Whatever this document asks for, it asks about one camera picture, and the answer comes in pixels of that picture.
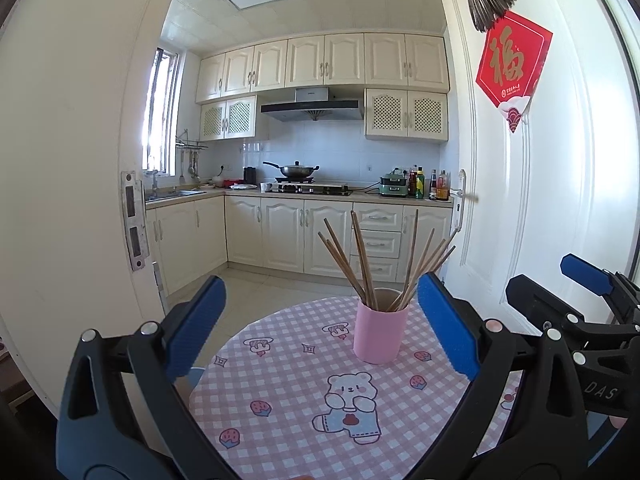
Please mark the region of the person right hand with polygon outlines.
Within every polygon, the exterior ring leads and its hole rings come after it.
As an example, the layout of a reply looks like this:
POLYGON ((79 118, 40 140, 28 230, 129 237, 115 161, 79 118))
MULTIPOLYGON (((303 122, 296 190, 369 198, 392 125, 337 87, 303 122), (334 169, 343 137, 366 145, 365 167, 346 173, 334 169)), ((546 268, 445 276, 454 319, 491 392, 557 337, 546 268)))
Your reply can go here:
POLYGON ((623 428, 623 426, 626 424, 626 421, 627 421, 625 417, 618 417, 618 416, 610 416, 608 420, 610 421, 612 426, 616 429, 623 428))

